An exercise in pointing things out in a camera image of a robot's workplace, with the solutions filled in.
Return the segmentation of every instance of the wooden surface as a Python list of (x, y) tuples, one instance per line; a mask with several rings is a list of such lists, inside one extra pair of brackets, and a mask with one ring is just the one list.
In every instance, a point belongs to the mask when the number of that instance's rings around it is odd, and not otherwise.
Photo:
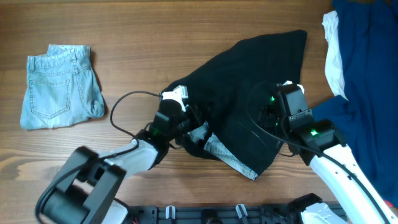
[[(107, 150), (129, 142), (112, 128), (109, 114), (69, 128), (22, 130), (28, 55), (44, 54), (48, 44), (91, 46), (102, 94), (112, 107), (129, 91), (159, 92), (241, 39), (303, 29), (308, 39), (301, 81), (313, 106), (331, 96), (321, 25), (330, 10), (330, 1), (311, 0), (0, 5), (0, 223), (35, 223), (36, 200), (77, 147)], [(121, 103), (115, 122), (135, 133), (157, 107), (157, 98), (133, 96)], [(335, 201), (299, 157), (277, 156), (253, 182), (223, 162), (181, 149), (125, 180), (118, 197), (131, 205), (254, 205), (310, 192)]]

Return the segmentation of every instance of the denim shorts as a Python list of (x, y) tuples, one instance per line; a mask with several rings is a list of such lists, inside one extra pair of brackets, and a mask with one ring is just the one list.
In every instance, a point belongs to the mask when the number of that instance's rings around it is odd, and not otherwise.
[(28, 56), (26, 68), (22, 128), (64, 127), (104, 116), (90, 47), (50, 45), (45, 55)]

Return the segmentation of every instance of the waistband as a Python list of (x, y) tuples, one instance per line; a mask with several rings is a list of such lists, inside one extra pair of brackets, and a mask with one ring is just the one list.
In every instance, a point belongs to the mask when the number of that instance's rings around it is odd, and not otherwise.
[(65, 62), (76, 62), (81, 58), (90, 57), (90, 47), (85, 45), (49, 45), (45, 55), (28, 56), (26, 68), (52, 68)]

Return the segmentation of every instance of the belt loop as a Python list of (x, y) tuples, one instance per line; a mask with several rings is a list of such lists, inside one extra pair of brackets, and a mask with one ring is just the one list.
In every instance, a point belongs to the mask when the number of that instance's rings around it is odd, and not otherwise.
[(71, 49), (70, 52), (71, 52), (71, 55), (72, 55), (72, 62), (77, 62), (75, 49)]
[(29, 70), (31, 72), (35, 70), (35, 58), (33, 56), (29, 56)]

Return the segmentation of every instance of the jeans pocket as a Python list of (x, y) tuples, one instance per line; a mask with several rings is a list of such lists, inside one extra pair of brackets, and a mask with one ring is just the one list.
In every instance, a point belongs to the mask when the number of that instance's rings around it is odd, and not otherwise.
[(70, 109), (69, 79), (60, 83), (29, 80), (30, 111), (52, 119)]

